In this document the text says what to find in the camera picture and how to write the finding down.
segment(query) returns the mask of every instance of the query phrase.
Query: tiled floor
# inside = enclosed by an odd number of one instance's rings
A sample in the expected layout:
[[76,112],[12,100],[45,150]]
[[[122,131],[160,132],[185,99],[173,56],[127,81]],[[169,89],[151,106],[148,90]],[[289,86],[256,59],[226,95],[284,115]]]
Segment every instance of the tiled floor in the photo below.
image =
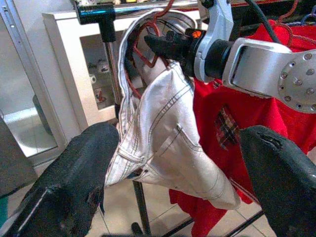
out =
[[4,122],[26,157],[56,147],[54,137],[44,129],[35,107],[5,115]]
[[[40,175],[47,165],[36,168]],[[9,197],[8,212],[11,214],[14,208],[20,203],[23,196],[31,185],[24,187]],[[172,229],[180,222],[189,217],[178,205],[169,202],[168,189],[161,186],[144,184],[146,205],[154,235],[161,236]],[[141,223],[137,202],[132,182],[124,180],[105,190],[105,216],[100,209],[96,212],[88,237],[99,237],[101,235],[131,234],[131,224]],[[256,204],[242,203],[236,211],[228,211],[221,221],[211,230],[209,237],[222,237],[235,227],[243,223],[260,210]],[[179,235],[191,236],[193,224],[178,232]],[[276,235],[268,225],[267,219],[261,217],[237,235],[238,237],[275,237]]]

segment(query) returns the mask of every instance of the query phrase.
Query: red garment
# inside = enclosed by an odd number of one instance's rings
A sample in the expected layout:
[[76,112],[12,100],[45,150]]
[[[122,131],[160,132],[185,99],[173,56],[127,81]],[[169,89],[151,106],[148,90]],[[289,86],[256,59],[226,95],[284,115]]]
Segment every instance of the red garment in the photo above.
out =
[[[292,27],[292,30],[296,35],[316,40],[316,26]],[[281,42],[287,44],[289,39],[287,30],[275,27],[274,31]],[[260,26],[249,38],[271,41],[263,26]],[[291,45],[294,52],[314,48],[316,45],[297,39],[294,39]],[[247,197],[255,200],[254,192],[239,145],[235,144],[225,150],[216,139],[214,122],[219,111],[226,105],[241,129],[264,125],[295,142],[305,153],[316,146],[316,115],[294,111],[274,98],[262,99],[223,86],[217,87],[217,83],[205,85],[203,82],[195,81],[194,111],[201,137],[200,143],[206,154],[224,171],[235,187],[244,189],[243,193],[238,191],[241,199],[251,203]],[[206,236],[226,213],[226,210],[216,209],[210,202],[200,198],[175,190],[170,190],[169,194],[171,203],[178,203],[183,211],[193,217],[195,222],[192,236],[194,237]]]

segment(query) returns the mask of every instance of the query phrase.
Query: white cabinet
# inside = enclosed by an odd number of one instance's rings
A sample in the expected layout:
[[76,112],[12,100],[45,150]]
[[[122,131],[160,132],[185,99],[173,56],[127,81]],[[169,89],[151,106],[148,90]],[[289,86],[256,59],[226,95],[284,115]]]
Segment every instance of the white cabinet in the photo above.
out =
[[[199,19],[196,10],[187,14]],[[98,24],[80,25],[74,11],[44,13],[43,17],[81,130],[94,123],[114,119],[112,75],[106,69],[108,59]],[[122,32],[134,19],[114,21],[116,51]]]

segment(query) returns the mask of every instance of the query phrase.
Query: white wall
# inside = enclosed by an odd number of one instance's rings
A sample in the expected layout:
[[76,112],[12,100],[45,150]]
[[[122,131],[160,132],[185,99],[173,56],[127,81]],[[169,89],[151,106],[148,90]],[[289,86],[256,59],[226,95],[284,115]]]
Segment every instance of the white wall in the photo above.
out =
[[68,141],[80,133],[70,98],[43,23],[42,13],[72,10],[69,0],[13,0]]

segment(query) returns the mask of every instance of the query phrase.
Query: red wire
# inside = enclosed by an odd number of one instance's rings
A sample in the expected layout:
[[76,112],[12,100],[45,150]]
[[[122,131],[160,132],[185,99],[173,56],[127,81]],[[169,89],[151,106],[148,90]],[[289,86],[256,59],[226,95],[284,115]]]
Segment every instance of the red wire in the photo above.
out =
[[[143,24],[140,29],[139,29],[139,32],[138,32],[138,35],[135,39],[135,42],[134,42],[134,45],[133,45],[133,50],[134,52],[140,57],[140,59],[150,68],[153,68],[156,64],[156,61],[158,59],[158,56],[154,56],[154,59],[152,62],[150,62],[144,55],[143,53],[137,48],[137,44],[138,44],[138,40],[139,40],[139,37],[140,37],[140,34],[142,33],[142,31],[144,30],[145,27],[152,27],[156,33],[157,36],[160,36],[160,31],[159,31],[159,28],[156,24],[157,22],[157,19],[159,17],[162,17],[164,16],[172,7],[172,4],[173,4],[174,0],[170,0],[168,5],[166,6],[166,8],[163,10],[163,11],[160,11],[160,12],[157,12],[154,17],[153,17],[153,20],[152,21],[149,21],[149,22],[146,22],[145,24]],[[168,65],[168,61],[164,58],[162,58],[163,60],[163,63],[165,64],[165,66]]]
[[275,26],[283,27],[283,28],[285,28],[288,31],[288,33],[289,33],[289,40],[287,42],[287,46],[288,47],[290,47],[292,45],[293,39],[304,40],[304,41],[307,41],[309,43],[316,44],[316,40],[314,40],[314,39],[310,39],[308,37],[304,37],[304,36],[299,36],[299,35],[293,34],[293,31],[292,31],[291,27],[289,27],[288,25],[282,23],[285,18],[287,18],[287,17],[289,17],[290,15],[293,14],[293,12],[295,11],[295,9],[296,9],[296,7],[298,5],[298,2],[299,2],[299,0],[294,0],[294,3],[292,5],[291,10],[289,10],[286,14],[280,16],[278,18],[278,20],[276,21],[276,24],[275,24]]
[[130,81],[129,75],[125,69],[125,75],[126,75],[126,80],[128,82],[129,87],[132,89],[133,93],[135,94],[135,96],[140,99],[142,98],[142,96],[139,94],[139,92],[136,90],[136,88],[134,87],[133,83]]

